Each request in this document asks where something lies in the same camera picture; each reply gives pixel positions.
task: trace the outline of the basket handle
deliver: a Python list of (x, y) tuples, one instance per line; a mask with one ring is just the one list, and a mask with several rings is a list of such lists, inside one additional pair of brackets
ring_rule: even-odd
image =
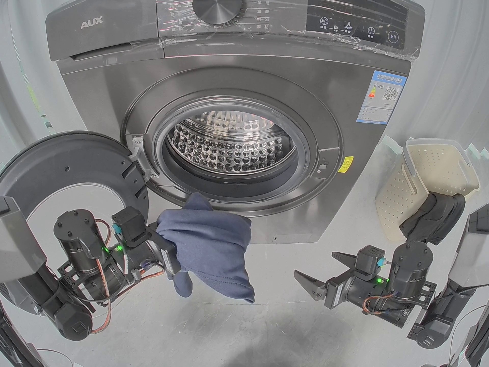
[(404, 175), (404, 178), (406, 178), (407, 186), (409, 186), (409, 189), (411, 189), (412, 194), (418, 194), (418, 189), (414, 186), (413, 180), (411, 178), (411, 173), (409, 173), (409, 169), (406, 165), (406, 163), (402, 164), (402, 174)]

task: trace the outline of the black cloth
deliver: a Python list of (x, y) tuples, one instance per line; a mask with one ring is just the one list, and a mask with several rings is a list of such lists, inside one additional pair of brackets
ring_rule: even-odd
[(399, 228), (407, 242), (420, 241), (437, 245), (458, 222), (464, 208), (465, 197), (461, 194), (447, 196), (430, 192), (418, 211)]

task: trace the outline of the metal bracket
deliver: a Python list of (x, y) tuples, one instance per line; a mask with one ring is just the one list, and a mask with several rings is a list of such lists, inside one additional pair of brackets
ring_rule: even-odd
[(133, 150), (131, 150), (132, 155), (129, 156), (129, 159), (132, 162), (137, 161), (141, 166), (141, 169), (144, 172), (144, 176), (143, 176), (144, 182), (148, 182), (150, 178), (158, 178), (159, 174), (151, 167), (148, 157), (144, 152), (143, 136), (142, 135), (139, 136), (128, 135), (128, 136), (132, 138), (131, 142), (133, 147)]
[(432, 297), (435, 295), (436, 286), (437, 284), (427, 281), (425, 282), (425, 285), (423, 285), (423, 288), (421, 289), (421, 292), (417, 297), (413, 299), (402, 300), (402, 302), (413, 304), (415, 306), (421, 306), (422, 309), (426, 310), (431, 303)]

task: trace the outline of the black cable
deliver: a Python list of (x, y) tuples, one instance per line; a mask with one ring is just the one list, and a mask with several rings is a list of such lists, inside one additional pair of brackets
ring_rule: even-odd
[(478, 288), (483, 288), (483, 287), (489, 287), (489, 284), (483, 284), (483, 285), (476, 285), (474, 287), (468, 287), (468, 288), (464, 288), (462, 291), (460, 291), (458, 294), (459, 295), (466, 295), (464, 292), (466, 291), (472, 291), (472, 290), (476, 290)]
[(445, 295), (444, 297), (439, 297), (441, 295), (441, 293), (437, 296), (437, 297), (434, 297), (435, 300), (443, 300), (447, 297), (451, 297), (451, 296), (455, 296), (455, 297), (471, 297), (472, 294), (466, 294), (466, 292), (470, 292), (470, 291), (473, 291), (473, 290), (476, 290), (478, 288), (483, 288), (483, 287), (489, 287), (489, 284), (482, 284), (482, 285), (476, 285), (474, 287), (468, 287), (468, 288), (464, 288), (463, 290), (461, 291), (456, 291), (454, 290), (449, 283), (447, 283), (446, 285), (448, 287), (448, 289), (451, 291), (451, 293), (449, 293), (448, 295)]
[(103, 302), (107, 302), (107, 300), (111, 300), (113, 298), (115, 298), (121, 291), (122, 289), (126, 286), (126, 278), (123, 278), (123, 281), (122, 281), (122, 284), (120, 286), (120, 288), (117, 290), (117, 292), (115, 292), (113, 295), (109, 296), (109, 297), (106, 297), (106, 298), (103, 298), (103, 299), (87, 299), (87, 298), (84, 298), (84, 297), (79, 297), (76, 292), (74, 292), (73, 290), (70, 289), (70, 287), (64, 287), (64, 289), (71, 295), (73, 295), (74, 297), (76, 297), (77, 299), (83, 301), (83, 302), (89, 302), (89, 303), (103, 303)]
[(457, 330), (458, 325), (460, 324), (460, 322), (462, 322), (462, 321), (464, 320), (464, 318), (465, 318), (467, 315), (469, 315), (470, 313), (473, 313), (474, 311), (479, 310), (479, 309), (481, 309), (481, 308), (483, 308), (483, 307), (486, 307), (486, 306), (487, 306), (487, 305), (486, 305), (486, 304), (484, 304), (483, 306), (479, 306), (479, 307), (477, 307), (477, 308), (475, 308), (475, 309), (473, 309), (473, 310), (470, 310), (470, 311), (469, 311), (469, 312), (468, 312), (466, 315), (464, 315), (464, 316), (463, 316), (463, 317), (460, 319), (460, 321), (458, 321), (458, 323), (455, 325), (455, 328), (453, 329), (453, 332), (452, 332), (452, 340), (450, 341), (449, 364), (450, 364), (450, 359), (451, 359), (451, 357), (452, 357), (452, 345), (453, 345), (453, 337), (455, 336), (455, 331)]
[(44, 348), (37, 348), (37, 350), (38, 351), (44, 351), (44, 352), (54, 352), (54, 353), (58, 353), (60, 355), (63, 355), (65, 358), (67, 358), (70, 361), (71, 367), (75, 367), (75, 364), (73, 363), (73, 361), (69, 357), (67, 357), (64, 353), (62, 353), (62, 352), (55, 351), (53, 349), (44, 349)]

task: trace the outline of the laundry basket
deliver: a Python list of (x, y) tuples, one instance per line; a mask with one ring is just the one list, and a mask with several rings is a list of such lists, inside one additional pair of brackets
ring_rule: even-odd
[(399, 226), (414, 215), (429, 192), (468, 199), (480, 188), (479, 179), (459, 143), (438, 138), (407, 140), (375, 204), (382, 229), (392, 241), (405, 240)]

